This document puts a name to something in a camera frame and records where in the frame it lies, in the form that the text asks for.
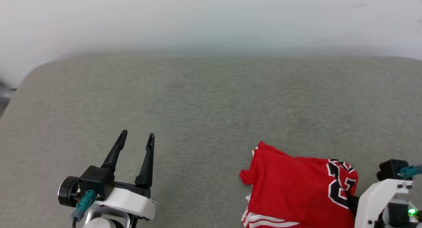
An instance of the red clothing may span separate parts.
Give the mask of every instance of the red clothing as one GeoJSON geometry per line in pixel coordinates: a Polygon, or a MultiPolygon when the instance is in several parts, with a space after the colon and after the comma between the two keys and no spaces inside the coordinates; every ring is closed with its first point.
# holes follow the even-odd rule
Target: red clothing
{"type": "Polygon", "coordinates": [[[253,185],[251,213],[315,228],[354,227],[347,194],[354,195],[358,175],[349,164],[293,158],[262,141],[258,148],[249,170],[239,175],[244,184],[253,185]]]}

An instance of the gray couch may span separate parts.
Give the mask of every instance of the gray couch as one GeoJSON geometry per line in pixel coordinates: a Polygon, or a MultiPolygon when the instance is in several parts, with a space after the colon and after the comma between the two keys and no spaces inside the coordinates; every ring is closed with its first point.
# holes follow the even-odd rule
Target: gray couch
{"type": "MultiPolygon", "coordinates": [[[[1,227],[70,227],[57,189],[101,165],[123,129],[116,180],[133,182],[156,135],[156,219],[139,227],[243,227],[238,177],[265,141],[360,175],[422,162],[422,62],[365,58],[76,58],[33,70],[0,119],[1,227]]],[[[422,176],[407,195],[422,208],[422,176]]]]}

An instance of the white wall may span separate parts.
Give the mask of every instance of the white wall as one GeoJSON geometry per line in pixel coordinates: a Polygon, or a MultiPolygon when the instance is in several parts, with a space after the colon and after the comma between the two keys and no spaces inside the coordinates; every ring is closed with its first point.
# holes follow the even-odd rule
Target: white wall
{"type": "Polygon", "coordinates": [[[0,79],[81,55],[422,59],[422,0],[0,0],[0,79]]]}

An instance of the circular motor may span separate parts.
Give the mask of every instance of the circular motor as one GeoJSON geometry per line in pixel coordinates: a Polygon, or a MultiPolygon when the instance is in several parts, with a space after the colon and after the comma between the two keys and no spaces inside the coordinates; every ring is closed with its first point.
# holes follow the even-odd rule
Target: circular motor
{"type": "Polygon", "coordinates": [[[410,213],[416,212],[413,204],[407,200],[394,196],[383,212],[380,214],[380,220],[377,222],[378,226],[383,228],[415,228],[419,225],[419,220],[410,213]]]}
{"type": "Polygon", "coordinates": [[[59,187],[57,196],[59,197],[59,203],[63,206],[76,207],[78,203],[79,191],[78,191],[79,177],[69,176],[63,180],[59,187]]]}

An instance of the jersey number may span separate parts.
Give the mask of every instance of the jersey number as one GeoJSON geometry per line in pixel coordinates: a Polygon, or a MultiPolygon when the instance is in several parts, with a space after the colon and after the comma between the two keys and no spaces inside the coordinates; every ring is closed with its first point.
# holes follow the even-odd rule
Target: jersey number
{"type": "Polygon", "coordinates": [[[328,175],[334,177],[334,180],[328,185],[328,197],[333,201],[335,204],[347,208],[347,197],[342,195],[342,191],[344,194],[356,183],[356,180],[346,178],[344,184],[347,186],[343,188],[342,182],[340,179],[340,172],[342,169],[347,171],[348,173],[352,172],[354,169],[345,162],[339,161],[337,159],[329,159],[327,164],[328,175]]]}

